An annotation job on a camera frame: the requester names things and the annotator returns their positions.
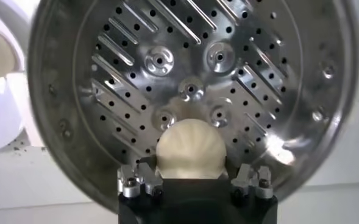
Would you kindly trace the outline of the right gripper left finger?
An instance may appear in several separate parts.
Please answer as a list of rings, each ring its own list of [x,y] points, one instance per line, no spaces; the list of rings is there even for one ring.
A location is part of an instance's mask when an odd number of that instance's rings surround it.
[[[138,160],[135,167],[129,164],[118,169],[118,192],[126,198],[136,198],[142,193],[159,198],[163,194],[163,180],[156,173],[157,157]]]

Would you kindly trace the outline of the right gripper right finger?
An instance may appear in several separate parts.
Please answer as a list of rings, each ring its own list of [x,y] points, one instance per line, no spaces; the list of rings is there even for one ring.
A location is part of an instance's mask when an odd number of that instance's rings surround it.
[[[231,184],[242,196],[255,194],[260,199],[271,199],[274,196],[271,171],[267,166],[260,166],[256,170],[249,164],[242,164]]]

